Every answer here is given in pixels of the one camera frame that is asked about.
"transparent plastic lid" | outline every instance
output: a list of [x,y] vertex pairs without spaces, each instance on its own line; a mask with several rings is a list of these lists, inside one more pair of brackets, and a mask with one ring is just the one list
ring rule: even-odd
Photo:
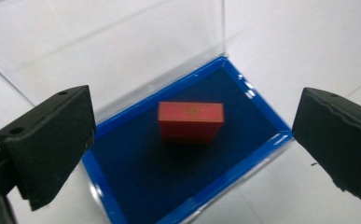
[[0,1],[0,76],[32,104],[90,85],[98,122],[224,52],[223,2]]

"white background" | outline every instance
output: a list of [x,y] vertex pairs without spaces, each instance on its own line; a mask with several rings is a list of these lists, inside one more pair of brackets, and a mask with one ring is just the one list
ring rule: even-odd
[[[361,1],[226,2],[231,61],[291,126],[303,87],[361,105]],[[0,128],[31,106],[0,78]],[[209,207],[196,223],[361,223],[361,201],[342,192],[298,143]],[[78,165],[57,198],[31,212],[9,193],[20,223],[105,223]]]

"blue tray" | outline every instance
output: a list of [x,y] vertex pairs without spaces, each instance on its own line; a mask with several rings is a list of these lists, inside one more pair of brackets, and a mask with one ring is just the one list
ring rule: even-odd
[[[209,146],[165,145],[159,101],[222,103],[225,124]],[[291,138],[229,59],[218,57],[98,125],[83,161],[113,223],[177,223]]]

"plastic case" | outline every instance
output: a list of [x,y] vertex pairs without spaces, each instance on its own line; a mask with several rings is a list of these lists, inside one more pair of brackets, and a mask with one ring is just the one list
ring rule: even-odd
[[[84,156],[115,223],[191,220],[292,137],[225,54],[223,1],[0,1],[0,76],[33,105],[90,85]],[[209,146],[166,146],[159,101],[223,103]]]

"red block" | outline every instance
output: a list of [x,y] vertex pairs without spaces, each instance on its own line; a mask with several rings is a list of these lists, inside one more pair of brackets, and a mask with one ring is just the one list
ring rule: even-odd
[[167,143],[208,144],[224,123],[222,104],[161,102],[160,133]]

